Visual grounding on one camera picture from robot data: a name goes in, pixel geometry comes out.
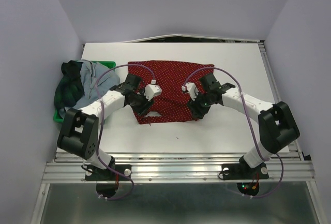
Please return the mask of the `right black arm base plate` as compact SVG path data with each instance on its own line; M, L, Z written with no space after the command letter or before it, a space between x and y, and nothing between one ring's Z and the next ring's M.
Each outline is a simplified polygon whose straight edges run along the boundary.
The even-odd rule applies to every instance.
M268 169L265 163L258 165L255 168L250 168L243 163L225 163L221 165L221 171L218 178L226 180L252 180L252 179L269 179Z

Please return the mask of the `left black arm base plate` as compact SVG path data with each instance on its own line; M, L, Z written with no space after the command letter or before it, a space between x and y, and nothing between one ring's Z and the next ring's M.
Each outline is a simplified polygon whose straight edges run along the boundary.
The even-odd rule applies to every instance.
M93 165L81 165L81 168L85 171L85 180L88 182L96 181L129 181L129 179L118 176L114 172L111 172L108 169L100 169ZM131 170L132 166L129 164L124 165L115 165L115 171L124 174L125 170Z

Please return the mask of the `red polka dot skirt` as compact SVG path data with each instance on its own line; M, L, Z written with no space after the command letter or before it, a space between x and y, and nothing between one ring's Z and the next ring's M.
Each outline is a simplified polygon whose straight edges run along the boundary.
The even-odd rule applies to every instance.
M131 66L128 72L139 76L143 82L149 83L152 74L149 70L138 67L148 67L155 74L156 82L162 89L161 95L154 98L154 104L148 113L156 112L159 116L138 116L135 115L139 124L171 123L193 121L192 113L187 106L190 100L189 94L182 92L182 85L186 79L196 70L201 71L192 75L189 82L193 82L200 92L203 92L199 79L204 75L213 72L213 64L198 64L177 61L141 61L129 62Z

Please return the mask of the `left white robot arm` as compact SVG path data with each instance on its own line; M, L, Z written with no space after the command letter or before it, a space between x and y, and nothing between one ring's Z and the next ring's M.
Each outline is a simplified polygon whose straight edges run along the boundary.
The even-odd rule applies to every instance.
M99 127L104 120L121 108L131 106L138 116L145 116L162 92L155 80L142 89L142 79L128 74L126 80L111 87L101 98L79 108L69 109L57 139L57 147L89 163L84 170L96 180L114 180L120 175L115 159L100 148Z

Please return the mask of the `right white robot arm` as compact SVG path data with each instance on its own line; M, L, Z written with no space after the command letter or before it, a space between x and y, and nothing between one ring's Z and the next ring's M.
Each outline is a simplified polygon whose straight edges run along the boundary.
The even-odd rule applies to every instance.
M254 138L254 147L237 163L222 164L221 180L244 180L254 176L268 178L265 162L300 136L299 128L290 110L283 101L271 103L259 100L242 92L231 83L220 84L213 73L199 79L203 92L192 82L186 82L182 91L189 94L187 104L195 119L202 119L210 107L219 104L244 114L248 123L255 121L259 137Z

